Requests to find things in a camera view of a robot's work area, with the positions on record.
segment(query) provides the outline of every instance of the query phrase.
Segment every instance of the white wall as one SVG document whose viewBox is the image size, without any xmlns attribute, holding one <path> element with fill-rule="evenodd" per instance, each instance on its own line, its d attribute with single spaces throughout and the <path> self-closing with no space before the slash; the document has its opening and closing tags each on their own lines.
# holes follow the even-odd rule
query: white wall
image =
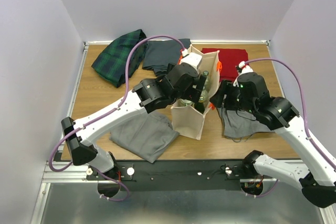
<svg viewBox="0 0 336 224">
<path fill-rule="evenodd" d="M 0 222 L 30 223 L 81 39 L 61 0 L 0 0 Z"/>
<path fill-rule="evenodd" d="M 84 41 L 148 36 L 270 39 L 293 0 L 62 0 Z"/>
<path fill-rule="evenodd" d="M 336 0 L 295 0 L 272 41 L 272 56 L 289 63 L 303 84 L 312 132 L 336 156 Z M 286 97 L 301 108 L 293 77 L 278 73 Z"/>
</svg>

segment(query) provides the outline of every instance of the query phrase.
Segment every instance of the wooden table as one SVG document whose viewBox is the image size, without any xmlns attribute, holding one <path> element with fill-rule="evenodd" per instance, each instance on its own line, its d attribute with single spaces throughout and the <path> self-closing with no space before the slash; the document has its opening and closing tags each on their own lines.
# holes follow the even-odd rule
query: wooden table
<svg viewBox="0 0 336 224">
<path fill-rule="evenodd" d="M 269 57 L 266 45 L 256 44 L 206 44 L 194 45 L 197 49 L 202 48 L 236 48 L 246 49 L 249 59 Z M 72 118 L 78 119 L 121 98 L 124 94 L 125 85 L 115 88 L 111 83 L 103 80 L 91 68 L 92 63 L 106 45 L 90 45 L 79 83 L 78 93 L 75 100 Z M 251 67 L 265 78 L 267 87 L 272 96 L 281 96 L 279 83 L 270 61 L 254 62 Z M 144 78 L 155 78 L 153 71 L 143 70 L 142 65 L 130 79 L 130 89 Z M 159 110 L 170 119 L 170 106 Z M 160 159 L 226 159 L 244 158 L 253 150 L 259 150 L 273 158 L 297 158 L 298 155 L 284 139 L 275 133 L 258 133 L 246 142 L 235 143 L 222 137 L 223 126 L 216 110 L 209 111 L 206 116 L 201 140 L 195 140 L 179 136 L 169 148 L 162 154 Z M 110 151 L 116 159 L 141 159 L 133 153 L 120 148 L 109 140 L 109 134 L 98 140 L 98 145 L 105 151 Z M 65 146 L 62 160 L 70 160 L 70 154 Z"/>
</svg>

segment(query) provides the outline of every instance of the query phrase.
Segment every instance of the cable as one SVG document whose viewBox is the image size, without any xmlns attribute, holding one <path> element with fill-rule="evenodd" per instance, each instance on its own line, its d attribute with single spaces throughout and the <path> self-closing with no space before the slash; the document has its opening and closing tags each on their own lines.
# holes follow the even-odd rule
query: cable
<svg viewBox="0 0 336 224">
<path fill-rule="evenodd" d="M 306 132 L 307 135 L 307 139 L 309 140 L 309 142 L 314 146 L 314 148 L 318 151 L 318 153 L 325 159 L 325 161 L 328 162 L 329 165 L 331 165 L 332 168 L 334 168 L 336 170 L 336 164 L 334 164 L 334 162 L 329 159 L 327 157 L 327 155 L 323 152 L 323 150 L 320 149 L 320 147 L 315 143 L 315 141 L 313 140 L 313 138 L 310 136 L 310 132 L 309 132 L 309 128 L 308 128 L 308 118 L 307 118 L 307 110 L 306 110 L 306 101 L 305 98 L 303 96 L 303 91 L 302 91 L 302 87 L 301 87 L 301 83 L 299 81 L 299 78 L 297 77 L 297 75 L 294 73 L 294 71 L 283 61 L 281 60 L 277 60 L 277 59 L 271 59 L 271 58 L 260 58 L 260 59 L 254 59 L 254 60 L 248 60 L 245 61 L 245 64 L 249 64 L 255 61 L 262 61 L 262 60 L 272 60 L 272 61 L 276 61 L 282 65 L 284 65 L 295 77 L 296 82 L 299 86 L 299 90 L 300 90 L 300 97 L 301 97 L 301 102 L 302 102 L 302 117 L 303 117 L 303 124 L 304 124 L 304 131 Z"/>
<path fill-rule="evenodd" d="M 130 51 L 128 57 L 127 57 L 127 61 L 126 61 L 126 66 L 125 66 L 125 83 L 126 83 L 126 88 L 125 88 L 125 94 L 124 94 L 124 97 L 122 98 L 122 100 L 120 101 L 120 103 L 117 105 L 117 108 L 114 108 L 112 110 L 110 110 L 109 112 L 83 124 L 83 128 L 77 128 L 75 130 L 72 130 L 71 132 L 69 132 L 68 134 L 66 134 L 54 147 L 54 149 L 52 149 L 51 151 L 51 154 L 49 156 L 49 168 L 50 170 L 52 170 L 53 172 L 62 172 L 64 170 L 66 170 L 71 164 L 72 164 L 72 161 L 70 161 L 66 166 L 62 167 L 61 169 L 56 169 L 53 167 L 53 159 L 55 157 L 55 154 L 57 152 L 57 149 L 58 147 L 66 140 L 68 139 L 70 136 L 72 136 L 73 134 L 79 132 L 80 130 L 84 129 L 85 127 L 89 126 L 90 124 L 92 123 L 95 123 L 96 121 L 102 119 L 102 118 L 105 118 L 106 116 L 112 114 L 114 111 L 116 111 L 118 108 L 120 108 L 121 105 L 123 105 L 123 103 L 125 102 L 126 98 L 127 98 L 127 95 L 128 95 L 128 91 L 129 91 L 129 76 L 128 76 L 128 68 L 129 68 L 129 65 L 130 65 L 130 61 L 131 61 L 131 58 L 132 58 L 132 55 L 134 54 L 134 52 L 137 50 L 138 47 L 140 47 L 143 43 L 147 42 L 148 40 L 150 39 L 156 39 L 156 38 L 169 38 L 169 39 L 173 39 L 175 40 L 177 43 L 179 43 L 182 47 L 183 50 L 185 50 L 185 47 L 184 45 L 182 44 L 182 42 L 174 37 L 171 37 L 171 36 L 167 36 L 167 35 L 158 35 L 158 36 L 151 36 L 151 37 L 148 37 L 146 39 L 143 39 L 142 41 L 138 42 L 133 48 L 132 50 Z M 116 180 L 112 179 L 112 178 L 109 178 L 107 176 L 105 176 L 104 174 L 101 174 L 102 177 L 104 177 L 105 179 L 108 179 L 108 180 L 111 180 L 111 181 L 114 181 L 116 182 Z M 126 189 L 126 191 L 129 192 L 128 188 L 120 182 L 120 184 L 122 187 L 124 187 Z"/>
<path fill-rule="evenodd" d="M 263 182 L 263 180 L 264 180 L 264 176 L 262 175 L 262 176 L 261 176 L 261 181 L 260 181 L 259 184 L 258 184 L 259 186 L 261 186 L 261 183 Z"/>
<path fill-rule="evenodd" d="M 250 121 L 252 121 L 252 122 L 254 122 L 254 121 L 257 120 L 257 119 L 247 118 L 247 117 L 245 117 L 245 116 L 243 116 L 243 115 L 239 115 L 239 114 L 238 114 L 238 110 L 236 110 L 236 114 L 237 114 L 237 116 L 240 116 L 241 118 L 245 118 L 245 119 L 250 120 Z"/>
<path fill-rule="evenodd" d="M 253 195 L 253 194 L 248 194 L 246 192 L 244 192 L 244 194 L 246 196 L 252 196 L 252 197 L 255 197 L 255 198 L 262 198 L 262 197 L 265 197 L 267 195 L 269 195 L 272 191 L 274 191 L 274 189 L 276 188 L 277 184 L 278 184 L 279 180 L 277 179 L 274 183 L 274 185 L 267 191 L 265 192 L 264 194 L 261 194 L 261 195 Z"/>
<path fill-rule="evenodd" d="M 113 182 L 117 183 L 119 186 L 122 186 L 123 188 L 125 188 L 125 190 L 126 190 L 126 192 L 127 192 L 127 195 L 126 195 L 124 198 L 122 198 L 122 199 L 113 199 L 113 198 L 109 198 L 109 197 L 106 197 L 106 196 L 103 195 L 103 194 L 100 195 L 101 198 L 107 199 L 107 200 L 109 200 L 109 201 L 124 201 L 124 200 L 126 200 L 126 199 L 130 196 L 130 191 L 129 191 L 128 187 L 127 187 L 123 182 L 118 181 L 118 180 L 115 180 L 115 179 L 113 179 L 113 178 L 110 178 L 110 177 L 106 176 L 104 173 L 102 173 L 101 171 L 99 171 L 99 170 L 97 170 L 97 169 L 96 169 L 96 171 L 97 171 L 98 174 L 99 174 L 100 176 L 102 176 L 104 179 L 113 181 Z"/>
</svg>

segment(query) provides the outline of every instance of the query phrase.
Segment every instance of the dark gray cloth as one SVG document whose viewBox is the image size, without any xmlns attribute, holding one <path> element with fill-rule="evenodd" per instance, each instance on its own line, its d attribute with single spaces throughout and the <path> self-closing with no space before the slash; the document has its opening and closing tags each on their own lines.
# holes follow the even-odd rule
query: dark gray cloth
<svg viewBox="0 0 336 224">
<path fill-rule="evenodd" d="M 185 48 L 189 48 L 190 39 L 180 39 Z M 177 64 L 181 55 L 181 46 L 175 40 L 150 40 L 143 60 L 142 68 L 153 70 L 156 76 L 166 74 L 169 63 Z"/>
<path fill-rule="evenodd" d="M 271 132 L 266 125 L 256 121 L 256 118 L 246 111 L 226 110 L 224 107 L 217 110 L 224 125 L 223 136 L 227 138 L 238 139 L 240 142 L 243 137 L 250 137 L 257 132 Z"/>
<path fill-rule="evenodd" d="M 153 163 L 178 135 L 169 119 L 154 111 L 135 116 L 113 128 L 110 140 Z"/>
</svg>

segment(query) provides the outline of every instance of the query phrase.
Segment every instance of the red towel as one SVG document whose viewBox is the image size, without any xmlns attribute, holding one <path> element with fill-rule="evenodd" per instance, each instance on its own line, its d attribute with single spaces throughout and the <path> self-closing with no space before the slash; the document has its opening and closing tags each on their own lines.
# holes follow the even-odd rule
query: red towel
<svg viewBox="0 0 336 224">
<path fill-rule="evenodd" d="M 219 51 L 218 58 L 222 63 L 222 70 L 219 75 L 219 80 L 234 81 L 238 77 L 236 66 L 242 61 L 248 60 L 248 55 L 245 49 L 223 49 L 223 48 L 203 48 L 202 53 Z"/>
</svg>

